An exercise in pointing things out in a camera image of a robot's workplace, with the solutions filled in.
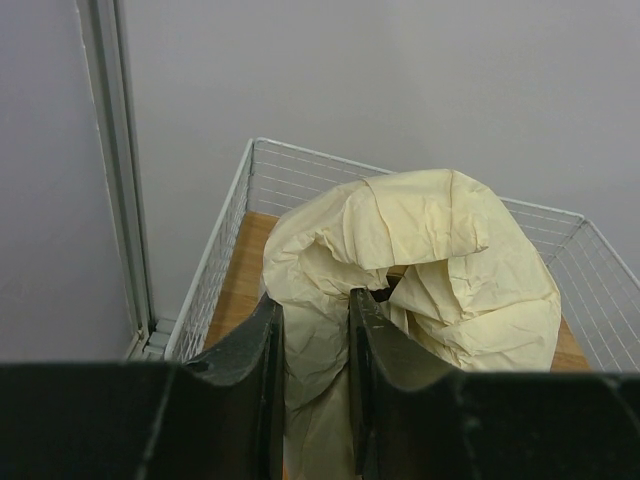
wire basket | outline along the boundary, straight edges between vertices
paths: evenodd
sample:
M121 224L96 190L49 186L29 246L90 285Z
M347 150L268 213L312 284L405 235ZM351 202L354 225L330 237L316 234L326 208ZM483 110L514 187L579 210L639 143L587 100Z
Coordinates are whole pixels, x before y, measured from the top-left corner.
M202 350L247 211L274 216L332 187L389 170L259 138L250 141L164 358ZM595 370L640 370L640 284L602 233L582 215L502 199L535 245L562 295L562 314Z

